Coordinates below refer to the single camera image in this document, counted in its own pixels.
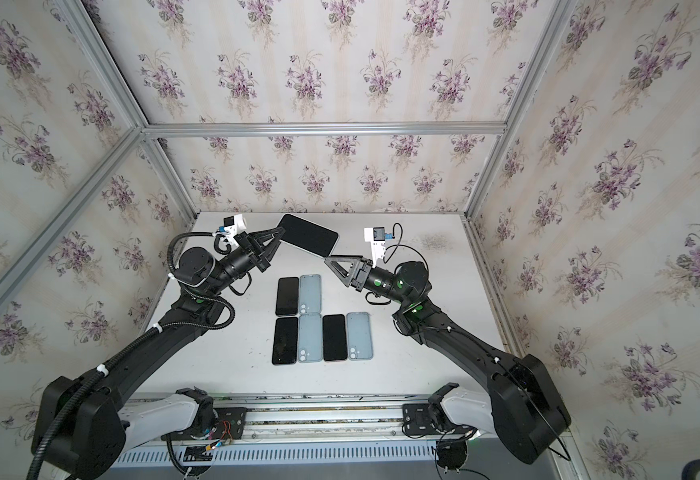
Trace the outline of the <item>bare black phone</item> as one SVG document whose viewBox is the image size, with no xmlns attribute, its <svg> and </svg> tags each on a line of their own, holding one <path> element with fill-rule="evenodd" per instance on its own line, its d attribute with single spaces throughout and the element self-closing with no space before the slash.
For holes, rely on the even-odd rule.
<svg viewBox="0 0 700 480">
<path fill-rule="evenodd" d="M 278 280 L 275 314 L 279 317 L 295 316 L 299 311 L 300 279 L 283 277 Z"/>
<path fill-rule="evenodd" d="M 290 365 L 297 362 L 299 319 L 281 317 L 276 320 L 271 362 L 273 365 Z"/>
</svg>

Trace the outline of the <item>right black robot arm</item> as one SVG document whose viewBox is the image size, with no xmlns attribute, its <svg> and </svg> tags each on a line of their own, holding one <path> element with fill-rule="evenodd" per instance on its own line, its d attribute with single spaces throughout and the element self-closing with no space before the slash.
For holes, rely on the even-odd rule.
<svg viewBox="0 0 700 480">
<path fill-rule="evenodd" d="M 331 255 L 325 264 L 348 287 L 399 305 L 393 319 L 404 336 L 451 360 L 488 394 L 494 432 L 525 464 L 534 463 L 572 424 L 544 363 L 504 352 L 474 336 L 429 298 L 429 268 L 402 263 L 391 272 L 358 255 Z"/>
</svg>

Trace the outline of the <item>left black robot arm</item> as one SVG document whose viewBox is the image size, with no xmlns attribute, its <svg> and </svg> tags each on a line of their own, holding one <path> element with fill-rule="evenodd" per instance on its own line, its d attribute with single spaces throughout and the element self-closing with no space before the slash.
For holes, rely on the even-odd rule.
<svg viewBox="0 0 700 480">
<path fill-rule="evenodd" d="M 209 331 L 227 328 L 235 308 L 222 292 L 253 269 L 266 271 L 280 246 L 284 228 L 235 235 L 235 247 L 208 251 L 191 247 L 175 253 L 184 234 L 168 246 L 171 278 L 178 299 L 156 323 L 120 352 L 81 376 L 57 378 L 44 390 L 31 445 L 28 478 L 50 463 L 73 479 L 96 479 L 120 455 L 175 432 L 204 439 L 218 423 L 213 398 L 198 388 L 183 388 L 160 401 L 126 411 L 132 395 L 185 346 Z"/>
</svg>

